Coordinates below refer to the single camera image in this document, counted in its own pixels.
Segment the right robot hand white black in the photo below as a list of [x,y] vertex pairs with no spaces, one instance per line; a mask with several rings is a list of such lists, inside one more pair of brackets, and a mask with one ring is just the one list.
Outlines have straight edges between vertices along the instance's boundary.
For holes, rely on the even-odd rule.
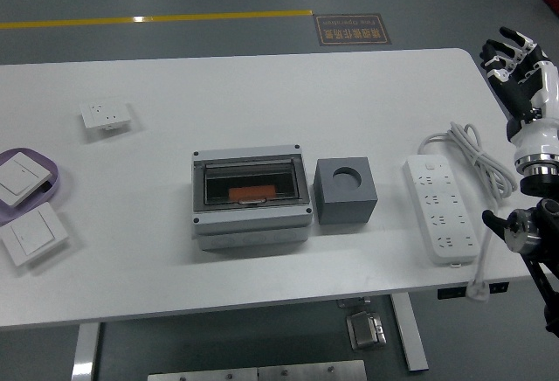
[[558,67],[528,36],[502,26],[507,42],[488,39],[481,66],[507,117],[514,160],[558,157]]

